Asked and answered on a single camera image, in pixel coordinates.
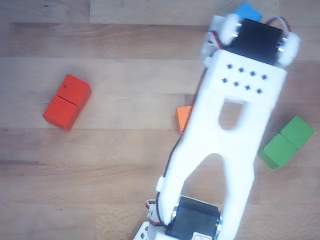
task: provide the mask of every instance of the red wooden block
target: red wooden block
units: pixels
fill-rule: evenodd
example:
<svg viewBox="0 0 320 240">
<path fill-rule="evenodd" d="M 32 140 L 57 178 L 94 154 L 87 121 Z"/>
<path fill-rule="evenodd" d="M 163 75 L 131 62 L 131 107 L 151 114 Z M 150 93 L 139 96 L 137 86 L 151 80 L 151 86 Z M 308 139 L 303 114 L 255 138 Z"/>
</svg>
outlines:
<svg viewBox="0 0 320 240">
<path fill-rule="evenodd" d="M 91 95 L 91 88 L 85 81 L 67 74 L 55 95 L 77 105 L 81 111 Z"/>
<path fill-rule="evenodd" d="M 42 116 L 48 123 L 68 132 L 79 113 L 80 110 L 76 105 L 59 96 L 53 96 Z"/>
</svg>

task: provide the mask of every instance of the wire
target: wire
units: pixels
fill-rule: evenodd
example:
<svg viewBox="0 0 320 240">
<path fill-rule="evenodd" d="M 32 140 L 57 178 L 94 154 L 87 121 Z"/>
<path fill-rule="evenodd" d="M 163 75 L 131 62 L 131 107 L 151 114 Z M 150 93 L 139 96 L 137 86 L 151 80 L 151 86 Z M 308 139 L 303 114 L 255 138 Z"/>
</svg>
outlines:
<svg viewBox="0 0 320 240">
<path fill-rule="evenodd" d="M 155 199 L 149 199 L 148 201 L 146 201 L 145 207 L 146 207 L 147 209 L 150 209 L 150 205 L 151 205 L 151 204 L 155 204 L 155 203 L 156 203 L 156 200 L 155 200 Z"/>
<path fill-rule="evenodd" d="M 197 99 L 197 96 L 198 96 L 198 92 L 199 92 L 200 87 L 201 87 L 201 84 L 202 84 L 202 82 L 203 82 L 203 80 L 204 80 L 204 78 L 205 78 L 205 75 L 206 75 L 206 73 L 207 73 L 207 70 L 208 70 L 208 68 L 205 68 L 205 69 L 204 69 L 204 71 L 203 71 L 203 73 L 202 73 L 202 75 L 201 75 L 201 77 L 200 77 L 200 81 L 199 81 L 199 83 L 198 83 L 198 86 L 196 87 L 195 95 L 194 95 L 194 98 L 193 98 L 193 101 L 192 101 L 192 108 L 193 108 L 194 105 L 195 105 L 195 102 L 196 102 L 196 99 Z M 192 109 L 191 109 L 191 111 L 189 112 L 186 125 L 188 125 L 188 121 L 189 121 L 189 119 L 190 119 L 191 113 L 192 113 Z M 176 149 L 177 146 L 179 145 L 181 139 L 182 139 L 183 136 L 185 135 L 185 131 L 186 131 L 186 128 L 183 129 L 182 133 L 180 134 L 178 140 L 176 141 L 175 145 L 173 146 L 173 148 L 172 148 L 172 150 L 171 150 L 171 152 L 170 152 L 170 154 L 169 154 L 168 162 L 166 163 L 166 166 L 165 166 L 165 169 L 164 169 L 164 173 L 163 173 L 163 177 L 166 176 L 166 173 L 167 173 L 167 170 L 168 170 L 170 161 L 171 161 L 171 157 L 172 157 L 175 149 Z M 163 226 L 163 227 L 164 227 L 164 226 L 166 226 L 166 225 L 165 225 L 165 223 L 162 221 L 162 219 L 161 219 L 161 217 L 160 217 L 160 213 L 159 213 L 159 204 L 158 204 L 159 195 L 160 195 L 160 192 L 158 192 L 158 193 L 156 194 L 156 198 L 155 198 L 155 210 L 156 210 L 156 215 L 157 215 L 157 217 L 158 217 L 158 219 L 159 219 L 159 222 L 160 222 L 159 224 L 157 224 L 157 226 Z"/>
<path fill-rule="evenodd" d="M 209 34 L 208 42 L 210 44 L 213 44 L 214 46 L 218 47 L 219 49 L 223 49 L 223 50 L 226 49 L 225 46 L 221 43 L 216 31 L 209 31 L 208 34 Z"/>
<path fill-rule="evenodd" d="M 289 25 L 289 23 L 287 22 L 286 19 L 284 19 L 282 16 L 273 16 L 270 17 L 268 20 L 265 21 L 264 24 L 270 25 L 271 23 L 273 23 L 275 20 L 279 20 L 280 23 L 283 26 L 283 30 L 287 33 L 287 32 L 291 32 L 291 27 Z"/>
</svg>

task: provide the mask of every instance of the green wooden block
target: green wooden block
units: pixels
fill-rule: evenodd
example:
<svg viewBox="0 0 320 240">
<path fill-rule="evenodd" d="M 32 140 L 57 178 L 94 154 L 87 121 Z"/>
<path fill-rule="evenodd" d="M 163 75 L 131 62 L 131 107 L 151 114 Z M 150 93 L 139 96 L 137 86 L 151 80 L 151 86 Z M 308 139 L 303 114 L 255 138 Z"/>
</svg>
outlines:
<svg viewBox="0 0 320 240">
<path fill-rule="evenodd" d="M 297 149 L 311 137 L 315 131 L 306 124 L 300 117 L 295 116 L 281 131 L 284 136 Z"/>
<path fill-rule="evenodd" d="M 258 156 L 262 158 L 270 168 L 277 169 L 283 167 L 296 151 L 295 146 L 278 133 L 259 151 Z"/>
</svg>

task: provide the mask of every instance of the oval cutout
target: oval cutout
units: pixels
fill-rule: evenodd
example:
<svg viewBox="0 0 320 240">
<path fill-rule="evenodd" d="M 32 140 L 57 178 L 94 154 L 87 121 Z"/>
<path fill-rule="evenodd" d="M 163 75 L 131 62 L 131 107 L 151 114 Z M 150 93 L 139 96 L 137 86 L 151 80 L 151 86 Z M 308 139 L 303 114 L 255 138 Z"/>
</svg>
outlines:
<svg viewBox="0 0 320 240">
<path fill-rule="evenodd" d="M 224 130 L 233 129 L 239 120 L 243 104 L 225 101 L 219 116 L 219 125 Z"/>
</svg>

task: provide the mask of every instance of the black wire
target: black wire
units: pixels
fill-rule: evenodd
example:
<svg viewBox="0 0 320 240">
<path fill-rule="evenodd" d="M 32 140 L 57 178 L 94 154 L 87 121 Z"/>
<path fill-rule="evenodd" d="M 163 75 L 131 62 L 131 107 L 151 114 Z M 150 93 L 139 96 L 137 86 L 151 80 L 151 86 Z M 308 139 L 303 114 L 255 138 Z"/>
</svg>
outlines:
<svg viewBox="0 0 320 240">
<path fill-rule="evenodd" d="M 203 80 L 204 80 L 204 78 L 205 78 L 206 73 L 207 73 L 207 68 L 205 68 L 205 69 L 203 70 L 202 75 L 201 75 L 201 78 L 200 78 L 200 81 L 199 81 L 199 83 L 198 83 L 198 85 L 197 85 L 197 87 L 196 87 L 195 95 L 194 95 L 194 98 L 193 98 L 193 100 L 192 100 L 192 108 L 193 108 L 193 106 L 194 106 L 194 104 L 195 104 L 195 102 L 196 102 L 196 99 L 197 99 L 197 96 L 198 96 L 198 92 L 199 92 L 199 90 L 200 90 L 201 84 L 202 84 L 202 82 L 203 82 Z M 191 113 L 192 113 L 192 109 L 191 109 L 191 111 L 189 112 L 189 115 L 188 115 L 188 118 L 187 118 L 187 122 L 186 122 L 186 126 L 188 125 L 188 121 L 189 121 L 189 119 L 190 119 Z M 166 177 L 166 174 L 167 174 L 167 171 L 168 171 L 168 168 L 169 168 L 169 164 L 170 164 L 171 157 L 172 157 L 175 149 L 177 148 L 178 144 L 180 143 L 182 137 L 185 135 L 185 131 L 186 131 L 186 128 L 183 129 L 182 133 L 180 134 L 178 140 L 176 141 L 175 145 L 173 146 L 173 148 L 172 148 L 172 150 L 171 150 L 171 152 L 170 152 L 170 154 L 169 154 L 168 162 L 166 163 L 166 166 L 165 166 L 165 169 L 164 169 L 164 173 L 163 173 L 163 177 Z M 164 226 L 166 226 L 166 225 L 165 225 L 165 223 L 162 221 L 162 219 L 160 218 L 160 214 L 159 214 L 159 207 L 158 207 L 158 206 L 159 206 L 159 205 L 158 205 L 159 195 L 160 195 L 160 192 L 158 192 L 158 193 L 156 194 L 156 198 L 155 198 L 156 215 L 157 215 L 157 217 L 158 217 L 158 219 L 159 219 L 159 221 L 160 221 L 160 224 L 157 224 L 157 226 L 163 226 L 163 227 L 164 227 Z"/>
</svg>

